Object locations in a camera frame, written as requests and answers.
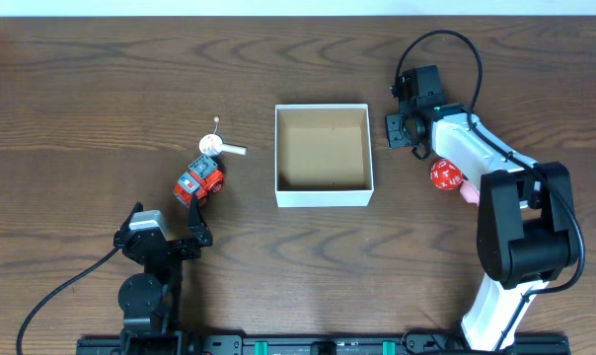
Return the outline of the pink pig toy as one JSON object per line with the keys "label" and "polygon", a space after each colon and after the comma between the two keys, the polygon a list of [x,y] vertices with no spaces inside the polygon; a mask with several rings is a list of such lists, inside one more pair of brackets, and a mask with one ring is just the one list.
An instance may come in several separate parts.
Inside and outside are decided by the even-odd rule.
{"label": "pink pig toy", "polygon": [[480,205],[480,192],[469,180],[466,179],[462,182],[460,193],[466,202],[477,206]]}

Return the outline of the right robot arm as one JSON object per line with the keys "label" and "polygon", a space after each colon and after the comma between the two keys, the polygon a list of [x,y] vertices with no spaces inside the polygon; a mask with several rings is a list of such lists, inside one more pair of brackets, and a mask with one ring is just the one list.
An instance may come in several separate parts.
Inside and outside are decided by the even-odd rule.
{"label": "right robot arm", "polygon": [[569,171],[514,151],[469,107],[449,103],[434,65],[396,75],[391,91],[399,110],[385,119],[389,147],[409,147],[420,160],[436,154],[436,184],[459,188],[478,206],[484,279],[460,321],[464,344],[505,351],[534,298],[553,293],[567,267],[584,265]]}

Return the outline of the red toy truck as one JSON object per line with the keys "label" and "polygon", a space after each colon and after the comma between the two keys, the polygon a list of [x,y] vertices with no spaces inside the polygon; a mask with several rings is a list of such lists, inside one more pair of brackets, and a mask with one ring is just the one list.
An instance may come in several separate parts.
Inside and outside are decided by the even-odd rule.
{"label": "red toy truck", "polygon": [[186,168],[174,187],[174,196],[183,205],[190,207],[195,201],[202,207],[211,194],[224,185],[224,174],[215,160],[205,154],[200,155]]}

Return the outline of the red ball with letters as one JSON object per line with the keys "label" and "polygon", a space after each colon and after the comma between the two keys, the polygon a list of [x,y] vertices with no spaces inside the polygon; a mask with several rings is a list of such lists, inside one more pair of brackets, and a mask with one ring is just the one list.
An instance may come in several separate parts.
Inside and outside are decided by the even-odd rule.
{"label": "red ball with letters", "polygon": [[430,180],[438,189],[454,190],[461,186],[464,175],[451,161],[441,158],[431,166]]}

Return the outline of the pig face rattle drum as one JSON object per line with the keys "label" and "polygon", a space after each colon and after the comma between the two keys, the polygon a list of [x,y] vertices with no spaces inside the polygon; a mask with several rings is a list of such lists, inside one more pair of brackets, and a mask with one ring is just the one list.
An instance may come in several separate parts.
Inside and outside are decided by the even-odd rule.
{"label": "pig face rattle drum", "polygon": [[218,135],[220,117],[214,116],[213,121],[215,128],[212,133],[206,134],[200,139],[198,143],[199,151],[209,157],[216,157],[222,153],[245,156],[248,153],[246,147],[225,143]]}

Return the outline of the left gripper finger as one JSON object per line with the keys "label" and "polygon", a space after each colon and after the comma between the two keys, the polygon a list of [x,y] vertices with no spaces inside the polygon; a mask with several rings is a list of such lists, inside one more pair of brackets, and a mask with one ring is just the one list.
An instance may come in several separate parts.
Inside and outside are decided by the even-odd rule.
{"label": "left gripper finger", "polygon": [[200,247],[213,245],[212,233],[201,214],[200,203],[195,195],[191,197],[186,227]]}
{"label": "left gripper finger", "polygon": [[126,219],[123,221],[121,226],[118,228],[117,232],[119,234],[126,234],[129,231],[129,224],[131,222],[133,215],[137,212],[142,212],[143,209],[144,209],[144,207],[143,207],[142,203],[137,201],[134,204],[134,206],[132,207],[129,215],[126,217]]}

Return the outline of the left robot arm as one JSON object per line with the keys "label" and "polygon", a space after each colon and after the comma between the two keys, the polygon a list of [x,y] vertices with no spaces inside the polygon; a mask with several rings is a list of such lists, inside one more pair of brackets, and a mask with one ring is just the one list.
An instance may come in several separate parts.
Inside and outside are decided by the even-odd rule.
{"label": "left robot arm", "polygon": [[123,311],[121,355],[187,354],[196,344],[179,329],[183,262],[199,258],[213,244],[201,214],[203,205],[193,199],[188,206],[184,239],[167,239],[165,218],[159,210],[146,210],[136,203],[113,237],[113,246],[143,267],[119,288]]}

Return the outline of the white cardboard box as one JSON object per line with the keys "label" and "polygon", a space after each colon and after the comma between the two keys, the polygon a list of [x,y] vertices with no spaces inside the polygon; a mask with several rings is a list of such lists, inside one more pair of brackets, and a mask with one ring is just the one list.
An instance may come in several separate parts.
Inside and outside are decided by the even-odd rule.
{"label": "white cardboard box", "polygon": [[277,105],[274,113],[278,207],[369,204],[375,186],[367,104]]}

